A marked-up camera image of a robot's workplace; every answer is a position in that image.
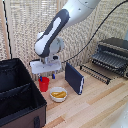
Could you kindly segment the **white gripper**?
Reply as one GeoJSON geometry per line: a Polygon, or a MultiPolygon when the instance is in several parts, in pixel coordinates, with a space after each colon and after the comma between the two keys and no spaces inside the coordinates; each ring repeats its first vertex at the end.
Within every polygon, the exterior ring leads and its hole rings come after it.
{"type": "Polygon", "coordinates": [[[61,69],[61,62],[59,60],[53,61],[52,63],[44,64],[41,61],[31,61],[31,70],[33,74],[40,74],[44,72],[56,71],[61,69]]]}

